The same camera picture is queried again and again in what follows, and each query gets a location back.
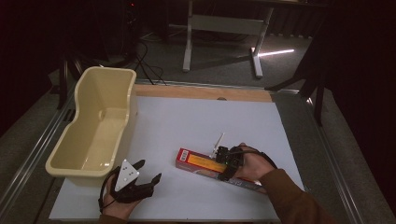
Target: white table surface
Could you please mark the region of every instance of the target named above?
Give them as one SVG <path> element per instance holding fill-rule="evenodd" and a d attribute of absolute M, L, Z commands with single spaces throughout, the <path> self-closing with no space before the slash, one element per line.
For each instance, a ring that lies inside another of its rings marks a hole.
<path fill-rule="evenodd" d="M 177 169 L 181 147 L 210 155 L 221 145 L 241 142 L 265 152 L 303 189 L 290 145 L 274 103 L 138 97 L 134 135 L 124 138 L 130 163 L 146 160 L 137 184 L 162 173 L 154 195 L 139 204 L 131 220 L 259 221 L 277 219 L 266 195 Z M 50 219 L 88 220 L 100 215 L 100 186 L 64 181 Z"/>

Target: table leg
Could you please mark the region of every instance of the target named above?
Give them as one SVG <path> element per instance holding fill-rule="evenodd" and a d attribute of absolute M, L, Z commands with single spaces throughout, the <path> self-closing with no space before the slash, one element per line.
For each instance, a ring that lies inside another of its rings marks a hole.
<path fill-rule="evenodd" d="M 192 43 L 191 43 L 191 17 L 192 17 L 192 0 L 189 1 L 189 17 L 187 20 L 187 45 L 186 51 L 184 52 L 184 62 L 183 62 L 183 72 L 190 71 L 191 64 L 191 51 L 192 51 Z"/>
<path fill-rule="evenodd" d="M 251 57 L 253 59 L 254 71 L 256 73 L 256 77 L 258 78 L 262 77 L 262 65 L 260 64 L 259 51 L 260 48 L 262 47 L 262 41 L 265 38 L 265 33 L 267 32 L 267 28 L 270 23 L 270 19 L 273 11 L 274 11 L 273 7 L 270 7 L 268 9 L 267 16 L 265 20 L 262 22 L 262 29 L 260 30 L 260 35 L 259 38 L 257 39 L 256 47 L 251 49 Z"/>

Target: black wire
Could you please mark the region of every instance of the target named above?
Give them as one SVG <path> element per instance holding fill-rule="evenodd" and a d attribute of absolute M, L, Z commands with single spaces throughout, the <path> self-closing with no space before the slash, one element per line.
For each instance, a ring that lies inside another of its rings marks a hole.
<path fill-rule="evenodd" d="M 114 199 L 114 201 L 111 202 L 110 204 L 107 204 L 107 205 L 103 206 L 103 203 L 104 203 L 103 193 L 105 192 L 107 181 L 112 175 L 114 175 L 116 172 L 119 172 L 119 171 L 120 171 L 120 167 L 119 166 L 116 167 L 116 169 L 110 171 L 110 173 L 108 173 L 108 175 L 105 178 L 105 181 L 102 184 L 102 188 L 100 189 L 100 195 L 99 195 L 99 200 L 98 200 L 100 213 L 103 212 L 104 208 L 107 208 L 109 205 L 111 205 L 112 203 L 114 203 L 116 201 L 116 199 Z"/>
<path fill-rule="evenodd" d="M 136 71 L 136 70 L 139 68 L 139 66 L 140 66 L 140 67 L 142 68 L 143 74 L 144 74 L 145 77 L 149 80 L 149 82 L 151 83 L 151 85 L 156 85 L 156 84 L 158 84 L 159 81 L 161 81 L 161 82 L 163 82 L 163 84 L 167 85 L 166 82 L 165 82 L 165 80 L 163 80 L 163 78 L 162 78 L 163 69 L 162 69 L 161 67 L 159 67 L 159 66 L 150 66 L 148 63 L 146 63 L 146 62 L 144 61 L 144 58 L 145 58 L 146 55 L 148 54 L 149 47 L 146 45 L 146 43 L 144 43 L 144 42 L 142 42 L 142 41 L 139 41 L 138 43 L 141 44 L 141 45 L 143 45 L 143 47 L 145 47 L 145 51 L 144 51 L 143 56 L 139 56 L 138 54 L 136 54 L 137 65 L 136 65 L 136 67 L 134 68 L 134 70 Z M 152 81 L 152 79 L 149 77 L 149 73 L 148 73 L 148 71 L 146 70 L 145 66 L 149 69 L 149 71 L 151 71 L 152 74 L 154 74 L 155 77 L 158 78 L 158 80 L 157 80 L 155 83 L 154 83 L 154 82 Z M 153 70 L 153 68 L 159 69 L 159 70 L 160 70 L 160 74 L 157 74 L 157 72 L 155 72 L 155 71 Z"/>
<path fill-rule="evenodd" d="M 257 151 L 257 152 L 260 152 L 258 149 L 254 148 L 254 147 L 250 147 L 250 146 L 238 146 L 238 147 L 248 147 L 248 148 L 253 149 L 253 150 Z"/>
<path fill-rule="evenodd" d="M 253 153 L 262 156 L 262 152 L 259 151 L 237 151 L 237 152 L 227 152 L 225 155 L 236 155 L 236 154 L 246 154 L 246 153 Z"/>
<path fill-rule="evenodd" d="M 108 203 L 107 205 L 105 205 L 105 206 L 101 207 L 101 209 L 103 210 L 103 209 L 105 209 L 105 208 L 109 207 L 109 206 L 110 206 L 111 204 L 113 204 L 115 201 L 116 201 L 116 199 L 114 199 L 114 200 L 113 200 L 113 202 L 111 202 L 111 203 Z"/>

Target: floor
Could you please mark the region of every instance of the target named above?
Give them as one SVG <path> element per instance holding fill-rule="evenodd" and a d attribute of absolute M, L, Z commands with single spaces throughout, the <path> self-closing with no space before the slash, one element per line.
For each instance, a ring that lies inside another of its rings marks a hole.
<path fill-rule="evenodd" d="M 210 33 L 194 33 L 191 70 L 184 73 L 185 34 L 183 27 L 172 28 L 167 42 L 155 34 L 144 34 L 138 52 L 141 57 L 146 55 L 145 71 L 142 66 L 136 69 L 136 82 L 149 83 L 150 77 L 153 82 L 162 84 L 187 82 L 263 89 L 292 77 L 310 44 L 310 39 L 268 36 L 262 52 L 284 49 L 294 49 L 294 52 L 261 57 L 264 77 L 257 79 L 248 56 L 248 49 L 255 43 L 254 36 L 225 35 L 220 40 L 213 39 Z M 57 71 L 49 76 L 56 85 Z M 325 91 L 323 126 L 319 127 L 312 119 L 310 104 L 296 94 L 302 83 L 288 86 L 291 91 L 273 92 L 273 99 L 305 189 L 339 223 L 396 223 L 332 93 Z M 49 220 L 49 215 L 63 179 L 48 175 L 44 164 L 62 129 L 70 122 L 67 111 L 74 108 L 74 102 L 71 100 L 64 110 L 57 110 L 57 104 L 58 95 L 45 94 L 0 139 L 0 174 L 4 180 L 0 183 L 0 190 L 4 192 L 0 223 L 62 223 Z"/>

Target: red box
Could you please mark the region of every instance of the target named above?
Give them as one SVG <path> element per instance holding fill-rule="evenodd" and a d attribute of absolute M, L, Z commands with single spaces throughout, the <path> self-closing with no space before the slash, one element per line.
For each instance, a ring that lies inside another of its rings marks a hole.
<path fill-rule="evenodd" d="M 218 179 L 218 175 L 225 170 L 226 165 L 217 163 L 204 154 L 200 154 L 186 148 L 181 148 L 177 153 L 176 167 L 198 175 Z M 231 178 L 224 182 L 244 189 L 251 189 L 259 193 L 265 193 L 265 189 L 259 181 L 251 181 L 245 178 Z"/>

